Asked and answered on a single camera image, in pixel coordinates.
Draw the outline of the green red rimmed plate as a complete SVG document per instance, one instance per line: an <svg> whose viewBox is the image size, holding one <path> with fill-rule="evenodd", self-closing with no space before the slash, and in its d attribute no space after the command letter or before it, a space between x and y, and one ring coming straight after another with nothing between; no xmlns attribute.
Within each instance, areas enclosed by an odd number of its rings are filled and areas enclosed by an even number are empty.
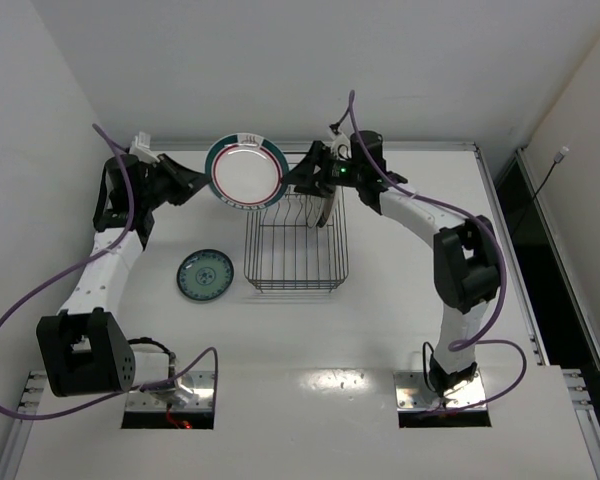
<svg viewBox="0 0 600 480"><path fill-rule="evenodd" d="M332 216L333 210L337 206L338 199L339 199L339 191L338 190L336 190L330 197L323 199L322 207L321 207L320 213L319 213L317 221L316 221L316 226L318 228L323 228L328 224L328 222Z"/></svg>
<svg viewBox="0 0 600 480"><path fill-rule="evenodd" d="M239 210L267 209L280 201L290 172L286 156L270 140L253 133L234 133L208 150L205 174L212 193Z"/></svg>

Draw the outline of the white plate grey rim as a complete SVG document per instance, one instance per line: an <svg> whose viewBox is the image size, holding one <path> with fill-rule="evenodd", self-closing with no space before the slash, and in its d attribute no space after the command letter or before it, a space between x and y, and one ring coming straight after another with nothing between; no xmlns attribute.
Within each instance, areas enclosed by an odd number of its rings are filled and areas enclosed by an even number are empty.
<svg viewBox="0 0 600 480"><path fill-rule="evenodd" d="M321 222L326 199L316 196L306 196L305 219L308 228L316 228Z"/></svg>

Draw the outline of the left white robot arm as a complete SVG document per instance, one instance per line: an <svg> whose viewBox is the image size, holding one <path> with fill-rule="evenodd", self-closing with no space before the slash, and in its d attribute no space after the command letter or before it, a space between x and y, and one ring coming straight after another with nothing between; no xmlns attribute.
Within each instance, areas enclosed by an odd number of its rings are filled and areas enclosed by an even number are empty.
<svg viewBox="0 0 600 480"><path fill-rule="evenodd" d="M129 153L105 162L93 216L93 259L59 312L43 317L36 328L56 396L130 390L135 358L116 320L124 287L146 249L155 210L184 204L210 180L166 154L154 163Z"/></svg>

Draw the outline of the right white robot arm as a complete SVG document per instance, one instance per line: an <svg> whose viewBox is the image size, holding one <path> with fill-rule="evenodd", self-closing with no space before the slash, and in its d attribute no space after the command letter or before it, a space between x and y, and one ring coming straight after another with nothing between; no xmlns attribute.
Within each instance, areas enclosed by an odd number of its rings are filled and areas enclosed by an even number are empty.
<svg viewBox="0 0 600 480"><path fill-rule="evenodd" d="M387 169L382 136L370 130L337 138L332 145L313 142L282 182L297 193L324 199L333 197L339 187L353 188L364 205L432 249L434 287L443 303L443 318L425 383L443 396L472 380L477 370L476 337L503 284L490 221L439 207L409 190L399 191L407 180Z"/></svg>

